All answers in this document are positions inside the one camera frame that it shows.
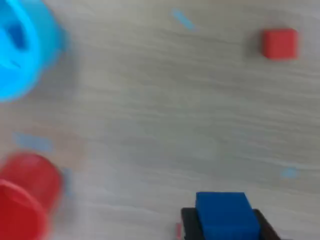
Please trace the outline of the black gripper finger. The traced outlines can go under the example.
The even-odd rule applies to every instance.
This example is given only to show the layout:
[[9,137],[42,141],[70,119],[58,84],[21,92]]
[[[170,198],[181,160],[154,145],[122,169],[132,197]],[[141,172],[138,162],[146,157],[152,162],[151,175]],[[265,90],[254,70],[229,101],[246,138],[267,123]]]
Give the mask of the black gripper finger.
[[268,222],[265,216],[259,209],[253,210],[259,226],[260,226],[260,233],[259,233],[259,240],[281,240],[280,236],[277,234],[275,229],[272,225]]
[[202,227],[195,207],[183,207],[181,214],[181,239],[204,240]]

